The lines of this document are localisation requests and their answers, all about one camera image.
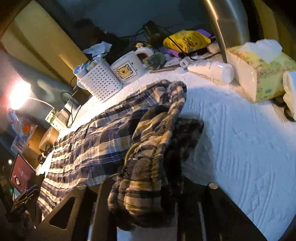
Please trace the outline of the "blue plaid pants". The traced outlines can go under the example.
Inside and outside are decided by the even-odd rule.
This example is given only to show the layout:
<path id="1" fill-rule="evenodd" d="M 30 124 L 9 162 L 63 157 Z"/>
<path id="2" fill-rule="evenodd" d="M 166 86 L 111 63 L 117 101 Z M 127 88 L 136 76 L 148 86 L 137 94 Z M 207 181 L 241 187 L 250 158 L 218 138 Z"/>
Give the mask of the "blue plaid pants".
<path id="1" fill-rule="evenodd" d="M 119 228 L 167 226 L 181 190 L 182 163 L 204 127 L 180 117 L 186 99 L 184 82 L 161 80 L 56 140 L 37 200 L 42 216 L 77 185 L 112 178 L 107 207 Z"/>

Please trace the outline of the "red screen tablet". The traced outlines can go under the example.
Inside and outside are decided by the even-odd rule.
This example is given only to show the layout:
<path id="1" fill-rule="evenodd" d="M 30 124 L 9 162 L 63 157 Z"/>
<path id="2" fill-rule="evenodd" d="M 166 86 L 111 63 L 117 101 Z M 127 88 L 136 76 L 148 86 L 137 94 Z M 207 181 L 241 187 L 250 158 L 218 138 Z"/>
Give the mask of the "red screen tablet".
<path id="1" fill-rule="evenodd" d="M 34 176 L 35 169 L 28 161 L 18 153 L 13 163 L 10 174 L 10 183 L 20 193 L 24 193 L 28 189 L 28 181 Z"/>

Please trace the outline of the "white textured tablecloth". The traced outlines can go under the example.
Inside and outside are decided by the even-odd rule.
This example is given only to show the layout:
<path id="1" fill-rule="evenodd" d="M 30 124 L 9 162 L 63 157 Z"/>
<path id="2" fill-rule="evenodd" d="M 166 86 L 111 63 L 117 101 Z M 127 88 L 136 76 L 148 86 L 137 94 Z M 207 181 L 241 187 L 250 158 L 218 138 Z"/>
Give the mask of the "white textured tablecloth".
<path id="1" fill-rule="evenodd" d="M 251 103 L 238 87 L 217 86 L 193 73 L 148 74 L 104 103 L 91 98 L 60 138 L 162 80 L 186 85 L 181 116 L 204 123 L 184 174 L 197 184 L 217 182 L 267 240 L 279 240 L 295 216 L 295 124 L 281 118 L 270 101 Z"/>

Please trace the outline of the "brown lidded food container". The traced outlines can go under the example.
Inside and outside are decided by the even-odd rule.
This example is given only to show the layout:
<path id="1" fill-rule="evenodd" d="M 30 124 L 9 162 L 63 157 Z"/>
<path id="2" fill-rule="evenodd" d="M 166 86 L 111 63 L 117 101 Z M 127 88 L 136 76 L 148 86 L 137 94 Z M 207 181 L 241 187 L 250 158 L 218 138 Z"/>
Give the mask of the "brown lidded food container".
<path id="1" fill-rule="evenodd" d="M 51 126 L 43 135 L 39 143 L 39 149 L 44 151 L 46 144 L 53 145 L 54 142 L 57 140 L 58 136 L 59 136 L 59 132 L 54 127 Z"/>

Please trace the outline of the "orange chips bag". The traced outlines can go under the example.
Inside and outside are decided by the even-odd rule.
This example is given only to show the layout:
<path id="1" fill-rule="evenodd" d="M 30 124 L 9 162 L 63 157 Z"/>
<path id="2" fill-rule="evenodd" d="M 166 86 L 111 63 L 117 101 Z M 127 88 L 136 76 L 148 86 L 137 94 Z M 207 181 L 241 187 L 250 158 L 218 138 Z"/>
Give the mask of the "orange chips bag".
<path id="1" fill-rule="evenodd" d="M 11 151 L 14 154 L 22 154 L 24 148 L 28 144 L 29 138 L 37 128 L 37 125 L 25 115 L 20 114 L 11 108 L 6 109 L 6 117 L 8 118 L 12 129 L 16 133 L 16 137 L 11 144 Z"/>

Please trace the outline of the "green white small box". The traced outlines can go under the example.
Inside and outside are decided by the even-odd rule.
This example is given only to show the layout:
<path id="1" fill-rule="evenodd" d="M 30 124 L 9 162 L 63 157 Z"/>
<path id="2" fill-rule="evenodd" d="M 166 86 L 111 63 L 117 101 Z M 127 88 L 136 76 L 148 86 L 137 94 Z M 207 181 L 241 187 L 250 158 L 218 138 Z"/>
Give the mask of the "green white small box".
<path id="1" fill-rule="evenodd" d="M 46 116 L 45 120 L 58 132 L 62 129 L 66 128 L 66 117 L 53 108 L 48 115 Z"/>

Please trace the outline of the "white charger plug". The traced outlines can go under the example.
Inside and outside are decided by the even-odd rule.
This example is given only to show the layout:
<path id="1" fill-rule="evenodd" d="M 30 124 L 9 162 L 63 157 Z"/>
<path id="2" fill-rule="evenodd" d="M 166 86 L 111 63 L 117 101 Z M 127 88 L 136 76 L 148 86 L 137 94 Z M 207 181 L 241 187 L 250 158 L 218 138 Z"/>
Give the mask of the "white charger plug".
<path id="1" fill-rule="evenodd" d="M 64 105 L 64 108 L 70 113 L 70 114 L 75 114 L 78 109 L 78 105 L 73 102 L 72 100 L 68 100 L 66 104 Z"/>

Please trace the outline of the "white desk lamp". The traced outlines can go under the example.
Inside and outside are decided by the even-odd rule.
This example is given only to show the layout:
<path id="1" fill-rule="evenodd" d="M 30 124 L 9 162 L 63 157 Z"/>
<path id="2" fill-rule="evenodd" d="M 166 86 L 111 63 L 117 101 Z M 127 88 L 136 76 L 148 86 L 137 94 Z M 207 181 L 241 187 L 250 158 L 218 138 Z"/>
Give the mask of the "white desk lamp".
<path id="1" fill-rule="evenodd" d="M 54 107 L 49 104 L 46 101 L 31 97 L 31 85 L 23 80 L 17 80 L 13 87 L 11 88 L 11 91 L 8 95 L 8 100 L 10 103 L 10 108 L 13 110 L 18 110 L 24 106 L 24 104 L 28 100 L 34 100 L 40 103 L 43 103 L 47 106 L 49 106 L 51 109 Z"/>

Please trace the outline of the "white tube bottle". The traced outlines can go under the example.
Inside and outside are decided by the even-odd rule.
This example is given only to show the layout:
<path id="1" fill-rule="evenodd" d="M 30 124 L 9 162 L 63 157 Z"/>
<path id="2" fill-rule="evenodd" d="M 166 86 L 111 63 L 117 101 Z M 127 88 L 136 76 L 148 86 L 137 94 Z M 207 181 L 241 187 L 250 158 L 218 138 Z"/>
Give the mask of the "white tube bottle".
<path id="1" fill-rule="evenodd" d="M 224 62 L 199 60 L 190 64 L 187 69 L 190 72 L 205 75 L 206 77 L 226 83 L 230 83 L 234 79 L 234 68 L 232 65 Z"/>

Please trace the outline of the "floral tissue box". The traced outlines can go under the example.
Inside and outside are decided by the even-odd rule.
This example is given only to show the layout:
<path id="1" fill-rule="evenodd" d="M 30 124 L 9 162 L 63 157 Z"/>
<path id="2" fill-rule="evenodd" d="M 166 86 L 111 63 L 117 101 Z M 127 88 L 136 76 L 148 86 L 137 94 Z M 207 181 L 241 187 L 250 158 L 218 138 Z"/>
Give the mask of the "floral tissue box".
<path id="1" fill-rule="evenodd" d="M 234 79 L 253 102 L 284 95 L 283 74 L 295 72 L 295 61 L 273 39 L 246 42 L 225 49 L 225 54 L 234 68 Z"/>

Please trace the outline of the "white perforated basket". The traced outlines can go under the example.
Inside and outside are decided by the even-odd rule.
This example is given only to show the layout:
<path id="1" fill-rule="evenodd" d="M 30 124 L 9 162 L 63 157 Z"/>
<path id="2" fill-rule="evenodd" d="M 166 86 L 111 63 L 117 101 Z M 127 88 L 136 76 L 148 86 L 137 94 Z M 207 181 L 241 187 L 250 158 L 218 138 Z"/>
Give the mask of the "white perforated basket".
<path id="1" fill-rule="evenodd" d="M 77 77 L 78 83 L 100 102 L 107 101 L 122 89 L 122 82 L 103 58 L 78 65 L 73 74 Z"/>

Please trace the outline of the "white bear mug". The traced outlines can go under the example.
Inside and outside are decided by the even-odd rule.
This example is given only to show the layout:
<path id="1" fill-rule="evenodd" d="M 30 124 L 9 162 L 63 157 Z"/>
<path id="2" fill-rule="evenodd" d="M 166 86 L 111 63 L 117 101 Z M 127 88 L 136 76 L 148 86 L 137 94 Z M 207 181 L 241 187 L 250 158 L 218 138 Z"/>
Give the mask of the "white bear mug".
<path id="1" fill-rule="evenodd" d="M 130 84 L 145 74 L 146 67 L 139 57 L 140 54 L 144 54 L 147 58 L 154 52 L 150 48 L 141 47 L 126 53 L 110 66 L 112 72 L 123 84 Z"/>

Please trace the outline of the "yellow snack bag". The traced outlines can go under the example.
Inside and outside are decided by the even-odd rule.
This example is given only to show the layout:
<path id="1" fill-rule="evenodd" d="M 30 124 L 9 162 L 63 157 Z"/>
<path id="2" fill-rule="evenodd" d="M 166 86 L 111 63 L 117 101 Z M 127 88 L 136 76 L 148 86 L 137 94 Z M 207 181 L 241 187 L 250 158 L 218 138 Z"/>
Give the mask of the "yellow snack bag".
<path id="1" fill-rule="evenodd" d="M 197 51 L 211 44 L 211 40 L 203 34 L 193 30 L 181 30 L 163 41 L 163 46 L 184 52 L 186 54 Z"/>

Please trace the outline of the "yellow curtain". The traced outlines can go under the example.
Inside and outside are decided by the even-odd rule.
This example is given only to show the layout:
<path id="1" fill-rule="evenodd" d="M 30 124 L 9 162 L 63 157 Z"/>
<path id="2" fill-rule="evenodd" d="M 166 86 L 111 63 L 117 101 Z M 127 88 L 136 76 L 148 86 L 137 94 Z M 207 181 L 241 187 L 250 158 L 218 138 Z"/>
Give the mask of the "yellow curtain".
<path id="1" fill-rule="evenodd" d="M 1 50 L 69 86 L 87 60 L 38 1 L 1 1 Z"/>

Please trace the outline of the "steel thermos bottle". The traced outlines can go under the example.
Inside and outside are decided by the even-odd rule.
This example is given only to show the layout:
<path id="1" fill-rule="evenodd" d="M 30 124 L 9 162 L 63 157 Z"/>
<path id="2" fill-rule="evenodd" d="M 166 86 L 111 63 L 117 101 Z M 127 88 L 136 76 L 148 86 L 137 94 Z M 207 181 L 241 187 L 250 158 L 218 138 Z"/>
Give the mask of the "steel thermos bottle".
<path id="1" fill-rule="evenodd" d="M 225 50 L 250 41 L 248 18 L 242 1 L 203 0 L 209 21 L 226 63 Z"/>

